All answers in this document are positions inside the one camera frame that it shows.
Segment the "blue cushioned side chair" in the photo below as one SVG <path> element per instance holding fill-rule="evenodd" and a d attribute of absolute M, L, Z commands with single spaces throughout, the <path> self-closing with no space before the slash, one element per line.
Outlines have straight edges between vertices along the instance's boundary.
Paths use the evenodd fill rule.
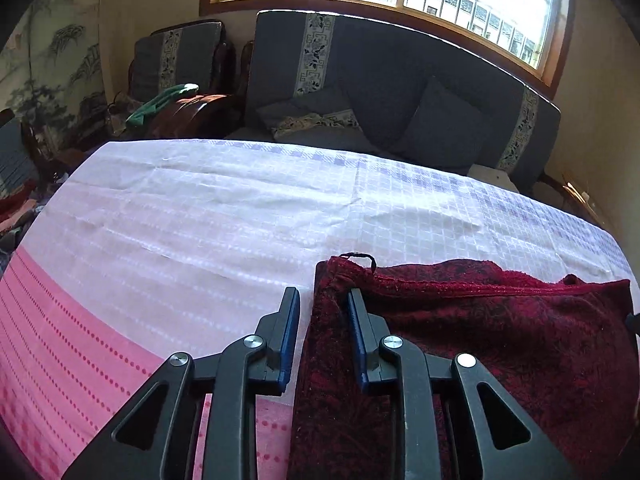
<path fill-rule="evenodd" d="M 7 198 L 27 181 L 39 180 L 36 165 L 23 142 L 22 124 L 12 110 L 1 111 L 0 195 Z"/>

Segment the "blue grey patterned sofa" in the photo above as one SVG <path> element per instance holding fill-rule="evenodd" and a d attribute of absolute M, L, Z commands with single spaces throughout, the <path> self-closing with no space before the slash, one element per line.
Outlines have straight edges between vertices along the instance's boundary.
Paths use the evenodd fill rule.
<path fill-rule="evenodd" d="M 449 41 L 356 16 L 293 10 L 257 15 L 245 124 L 239 140 L 307 144 L 388 155 L 402 136 L 431 77 L 483 113 L 490 137 L 471 166 L 503 171 L 522 193 L 544 172 L 559 109 L 502 68 Z M 362 133 L 296 133 L 277 141 L 258 107 L 340 86 Z"/>

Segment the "painted folding screen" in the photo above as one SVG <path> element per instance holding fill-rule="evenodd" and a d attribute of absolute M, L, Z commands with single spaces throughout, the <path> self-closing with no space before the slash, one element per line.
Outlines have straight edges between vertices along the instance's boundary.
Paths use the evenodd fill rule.
<path fill-rule="evenodd" d="M 32 0 L 1 51 L 1 106 L 51 152 L 103 122 L 99 10 L 99 0 Z"/>

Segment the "dark red floral sweater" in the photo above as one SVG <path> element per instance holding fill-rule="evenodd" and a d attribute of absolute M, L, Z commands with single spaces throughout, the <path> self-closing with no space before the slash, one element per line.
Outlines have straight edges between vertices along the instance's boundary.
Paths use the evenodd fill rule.
<path fill-rule="evenodd" d="M 346 299 L 423 351 L 476 356 L 584 479 L 615 478 L 637 427 L 637 343 L 625 321 L 626 280 L 546 283 L 490 261 L 449 260 L 367 269 L 318 263 L 299 364 L 288 476 L 385 479 L 390 402 L 356 381 Z"/>

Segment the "blue throw pillow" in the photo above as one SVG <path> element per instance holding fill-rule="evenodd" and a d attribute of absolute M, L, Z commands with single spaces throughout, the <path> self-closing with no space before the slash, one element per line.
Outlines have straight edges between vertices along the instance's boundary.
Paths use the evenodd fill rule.
<path fill-rule="evenodd" d="M 388 151 L 413 164 L 467 174 L 490 134 L 482 112 L 431 77 L 408 127 Z"/>

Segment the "round wooden side table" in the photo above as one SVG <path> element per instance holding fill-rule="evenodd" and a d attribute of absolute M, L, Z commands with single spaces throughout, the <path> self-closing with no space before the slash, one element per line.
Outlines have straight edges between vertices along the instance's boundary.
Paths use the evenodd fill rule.
<path fill-rule="evenodd" d="M 588 221 L 594 226 L 598 226 L 601 229 L 607 230 L 608 226 L 597 211 L 589 203 L 589 198 L 585 192 L 579 192 L 578 188 L 570 182 L 561 182 L 552 178 L 545 172 L 538 177 L 538 182 L 551 188 L 553 192 L 561 199 L 561 209 L 574 216 L 582 218 L 582 220 Z"/>

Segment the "small blue cushion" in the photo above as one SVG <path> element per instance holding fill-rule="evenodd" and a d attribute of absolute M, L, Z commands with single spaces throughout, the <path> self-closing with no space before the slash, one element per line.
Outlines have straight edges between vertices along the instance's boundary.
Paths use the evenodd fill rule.
<path fill-rule="evenodd" d="M 298 94 L 286 101 L 258 107 L 256 113 L 277 141 L 296 133 L 322 130 L 362 133 L 352 104 L 340 86 Z"/>

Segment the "pink white checked bedsheet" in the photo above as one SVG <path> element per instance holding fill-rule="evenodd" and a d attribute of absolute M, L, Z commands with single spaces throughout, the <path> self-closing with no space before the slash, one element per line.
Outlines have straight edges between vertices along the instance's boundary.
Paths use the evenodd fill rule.
<path fill-rule="evenodd" d="M 250 333 L 344 252 L 489 260 L 545 282 L 628 280 L 607 232 L 502 188 L 372 155 L 112 142 L 38 214 L 1 278 L 1 419 L 57 479 L 171 353 Z"/>

